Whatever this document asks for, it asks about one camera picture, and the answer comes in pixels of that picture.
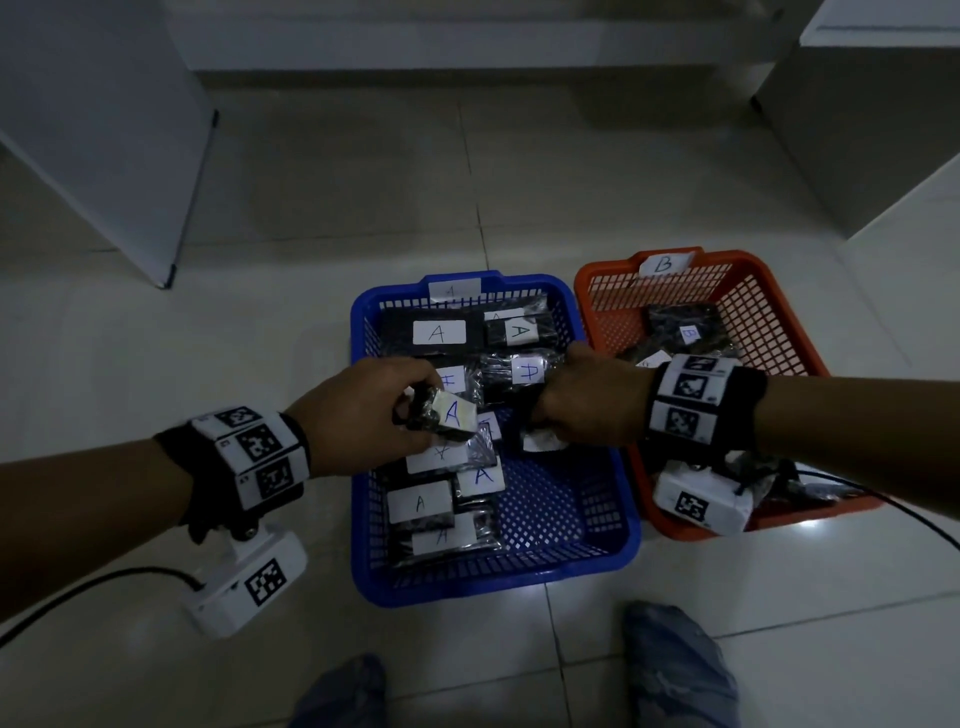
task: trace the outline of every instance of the red plastic basket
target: red plastic basket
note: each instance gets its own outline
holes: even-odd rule
[[[680,273],[642,277],[638,271],[643,261],[663,253],[693,253],[693,258]],[[727,331],[743,352],[744,364],[771,375],[829,376],[770,269],[749,253],[705,253],[703,248],[643,251],[627,260],[585,265],[577,273],[574,290],[587,337],[599,352],[615,354],[641,341],[646,332],[640,311],[648,303],[710,301],[720,308]],[[660,510],[654,504],[653,485],[639,450],[630,446],[627,451],[640,502],[660,533],[679,541],[700,541],[714,535]],[[747,530],[831,518],[879,505],[879,500],[869,496],[800,510],[762,503]]]

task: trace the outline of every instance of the person's left hand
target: person's left hand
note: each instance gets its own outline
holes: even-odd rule
[[[429,432],[393,424],[403,390],[420,381],[443,389],[424,359],[361,359],[291,404],[310,442],[310,476],[362,473],[430,447]]]

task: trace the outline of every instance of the white device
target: white device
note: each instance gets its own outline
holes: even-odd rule
[[[747,527],[754,512],[754,492],[712,470],[694,470],[668,460],[657,478],[654,502],[664,511],[696,523],[720,536],[733,536]]]
[[[201,630],[217,639],[235,634],[306,570],[306,551],[292,531],[263,526],[249,541],[229,541],[229,558],[183,599]]]

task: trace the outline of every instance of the tiled floor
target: tiled floor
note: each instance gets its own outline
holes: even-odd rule
[[[952,346],[918,348],[894,305],[866,297],[901,271],[898,248],[843,249],[749,115],[651,112],[611,83],[212,95],[223,121],[172,291],[0,157],[0,459],[224,402],[280,407],[347,364],[360,292],[429,273],[572,282],[637,250],[740,248],[835,374],[929,376]],[[954,254],[931,257],[956,276]],[[676,603],[721,638],[748,726],[946,725],[958,707],[960,562],[889,509],[696,545],[647,529],[616,573],[396,611],[353,588],[348,515],[345,479],[273,515],[310,565],[229,641],[196,634],[162,579],[58,609],[0,652],[0,722],[278,726],[320,672],[376,651],[396,725],[622,724],[630,598]],[[171,532],[122,562],[193,570],[216,550]]]

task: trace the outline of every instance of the wire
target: wire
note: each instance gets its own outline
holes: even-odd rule
[[[140,573],[163,573],[167,574],[168,576],[176,576],[177,579],[184,582],[194,592],[198,592],[204,587],[202,582],[186,573],[186,571],[167,569],[166,567],[134,567],[132,569],[111,571],[110,573],[105,573],[102,576],[96,577],[95,579],[85,581],[83,584],[74,587],[69,592],[61,594],[56,599],[51,599],[29,617],[22,619],[20,622],[14,625],[9,632],[3,635],[3,637],[0,637],[0,649],[3,649],[8,644],[13,642],[13,640],[15,640],[20,633],[23,632],[23,630],[25,630],[35,621],[46,615],[48,612],[59,607],[63,602],[69,601],[74,596],[81,595],[88,589],[93,589],[93,587],[97,586],[98,584],[103,584],[104,582],[112,581],[113,579],[119,579],[121,576],[136,576]]]
[[[896,508],[897,510],[902,511],[903,513],[905,513],[905,514],[906,514],[907,516],[909,516],[910,518],[917,519],[917,521],[919,521],[920,523],[922,523],[923,525],[925,525],[925,526],[926,526],[927,528],[929,528],[931,531],[933,531],[933,532],[936,533],[938,536],[940,536],[940,538],[944,539],[944,540],[947,541],[951,546],[953,546],[953,547],[956,548],[958,551],[960,551],[960,541],[957,541],[955,538],[953,538],[952,536],[950,536],[950,535],[949,535],[943,528],[941,528],[939,525],[937,525],[936,523],[934,523],[934,522],[931,521],[930,519],[924,518],[923,516],[921,516],[919,513],[917,513],[917,512],[916,512],[915,510],[913,510],[912,508],[907,508],[905,505],[903,505],[903,504],[900,503],[900,502],[897,502],[896,500],[893,500],[891,497],[885,496],[883,493],[880,493],[880,492],[878,492],[878,491],[875,491],[873,488],[867,488],[866,486],[860,485],[859,483],[854,483],[852,480],[848,480],[848,479],[845,478],[845,477],[838,477],[838,476],[836,476],[836,475],[831,475],[831,474],[829,474],[829,473],[814,473],[813,471],[797,471],[797,475],[812,475],[813,477],[823,477],[823,478],[826,478],[827,480],[835,480],[836,482],[838,482],[838,483],[843,483],[844,485],[848,485],[848,486],[850,486],[851,488],[856,488],[857,490],[861,490],[861,491],[863,491],[864,493],[869,493],[871,496],[873,496],[873,497],[875,497],[875,498],[879,498],[879,499],[882,500],[884,503],[888,503],[889,505],[892,505],[892,506],[893,506],[894,508]]]

